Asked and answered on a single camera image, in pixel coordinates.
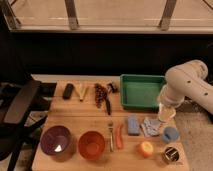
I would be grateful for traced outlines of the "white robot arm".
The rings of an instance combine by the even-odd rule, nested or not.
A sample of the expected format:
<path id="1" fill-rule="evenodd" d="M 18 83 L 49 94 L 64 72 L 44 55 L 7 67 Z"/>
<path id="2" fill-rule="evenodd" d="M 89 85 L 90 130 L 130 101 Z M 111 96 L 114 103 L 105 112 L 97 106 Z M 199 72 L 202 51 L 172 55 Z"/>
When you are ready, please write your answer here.
<path id="1" fill-rule="evenodd" d="M 167 107 L 178 108 L 188 97 L 211 114 L 213 123 L 213 85 L 205 81 L 207 76 L 208 67 L 201 60 L 171 67 L 165 73 L 166 84 L 160 91 L 158 101 Z"/>

